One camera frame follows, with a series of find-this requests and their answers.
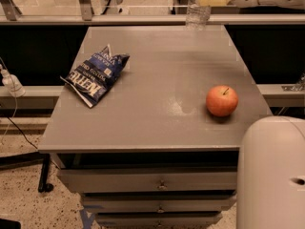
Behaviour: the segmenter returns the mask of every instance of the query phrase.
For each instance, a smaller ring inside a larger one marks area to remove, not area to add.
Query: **chip bag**
[[[77,66],[66,78],[60,78],[71,85],[89,108],[92,108],[112,88],[129,58],[128,54],[112,56],[108,45]]]

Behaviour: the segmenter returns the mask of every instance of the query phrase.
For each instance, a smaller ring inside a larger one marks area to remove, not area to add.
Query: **black object on floor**
[[[53,185],[47,183],[47,177],[50,166],[49,154],[40,154],[39,152],[33,152],[28,154],[16,155],[16,156],[0,157],[0,171],[30,166],[38,163],[42,163],[38,192],[48,193],[53,190]]]
[[[0,219],[0,228],[4,228],[4,229],[21,229],[21,224],[18,221]]]

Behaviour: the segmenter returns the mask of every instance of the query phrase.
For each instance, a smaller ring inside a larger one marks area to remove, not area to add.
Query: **apple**
[[[212,115],[223,117],[230,115],[237,107],[238,95],[229,86],[215,86],[208,91],[206,105]]]

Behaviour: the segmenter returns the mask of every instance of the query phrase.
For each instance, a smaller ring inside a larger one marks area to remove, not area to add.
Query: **metal post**
[[[92,20],[93,9],[91,0],[79,0],[83,20]]]
[[[16,21],[18,16],[21,14],[21,11],[13,3],[12,0],[0,0],[2,4],[3,11],[8,20]]]

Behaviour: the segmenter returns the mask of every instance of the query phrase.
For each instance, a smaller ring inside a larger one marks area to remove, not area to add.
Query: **white spray bottle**
[[[3,76],[2,83],[13,97],[19,97],[24,95],[26,92],[25,88],[22,86],[17,76],[10,74],[8,70],[4,70],[0,64],[1,74]]]

